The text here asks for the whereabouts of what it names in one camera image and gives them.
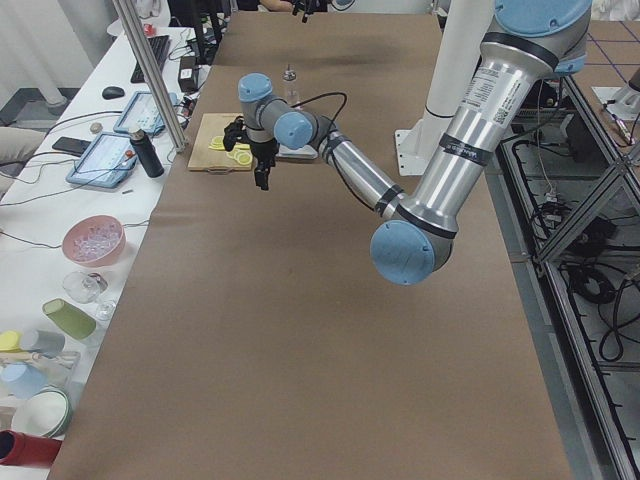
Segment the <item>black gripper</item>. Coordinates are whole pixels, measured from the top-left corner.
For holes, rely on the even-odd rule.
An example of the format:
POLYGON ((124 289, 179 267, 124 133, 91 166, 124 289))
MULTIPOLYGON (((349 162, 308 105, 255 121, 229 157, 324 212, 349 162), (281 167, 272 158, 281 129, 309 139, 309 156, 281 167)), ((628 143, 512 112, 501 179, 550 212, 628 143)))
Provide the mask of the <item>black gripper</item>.
POLYGON ((269 169, 276 164, 278 154, 278 142, 269 140, 266 142, 250 142, 250 149, 257 159, 258 165, 254 169, 255 184, 262 191, 269 190, 269 169))

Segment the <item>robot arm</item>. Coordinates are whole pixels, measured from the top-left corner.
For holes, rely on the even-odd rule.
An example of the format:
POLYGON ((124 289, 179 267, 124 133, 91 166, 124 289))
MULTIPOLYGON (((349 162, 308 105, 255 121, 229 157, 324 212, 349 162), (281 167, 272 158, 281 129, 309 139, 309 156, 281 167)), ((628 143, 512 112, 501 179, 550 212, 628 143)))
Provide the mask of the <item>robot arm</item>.
POLYGON ((591 17, 588 1, 496 1, 478 41, 480 62, 413 194, 407 195, 325 116, 297 110, 250 73, 238 95, 254 175, 268 187, 278 148, 312 146, 352 193, 385 222, 373 234, 377 271, 413 285, 449 259, 456 216, 535 82, 580 70, 591 17))

